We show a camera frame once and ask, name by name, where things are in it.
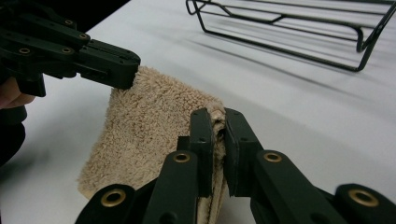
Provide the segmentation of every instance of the finger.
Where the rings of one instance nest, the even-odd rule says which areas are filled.
[[[15,77],[10,77],[0,85],[0,108],[7,106],[21,95]]]
[[[10,102],[4,108],[10,109],[10,108],[21,106],[21,105],[27,105],[27,104],[32,103],[32,101],[34,99],[35,99],[35,97],[33,95],[28,95],[28,94],[22,93],[20,96],[17,97],[17,99]]]

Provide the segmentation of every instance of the white surface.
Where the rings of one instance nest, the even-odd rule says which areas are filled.
[[[396,202],[396,20],[358,74],[205,35],[184,1],[134,0],[88,32],[130,49],[242,112],[264,148],[288,155],[331,193],[358,183]],[[71,224],[88,202],[77,178],[105,121],[110,88],[46,77],[27,106],[27,138],[0,170],[3,224]],[[254,223],[248,199],[226,199],[219,223]]]

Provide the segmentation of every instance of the dark background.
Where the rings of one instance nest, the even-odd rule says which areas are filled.
[[[77,29],[87,32],[97,23],[122,7],[129,0],[35,0],[55,12],[77,23]]]

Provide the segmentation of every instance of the terry cloth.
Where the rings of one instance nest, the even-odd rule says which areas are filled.
[[[139,189],[158,177],[178,137],[190,135],[190,115],[200,108],[210,114],[217,140],[213,195],[198,199],[197,223],[216,223],[226,189],[218,134],[225,120],[222,101],[146,66],[139,67],[131,89],[111,91],[105,127],[80,173],[78,190],[90,199],[111,184]]]

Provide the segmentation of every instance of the black wire rack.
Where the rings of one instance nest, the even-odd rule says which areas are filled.
[[[396,1],[186,0],[186,7],[207,34],[359,72]]]

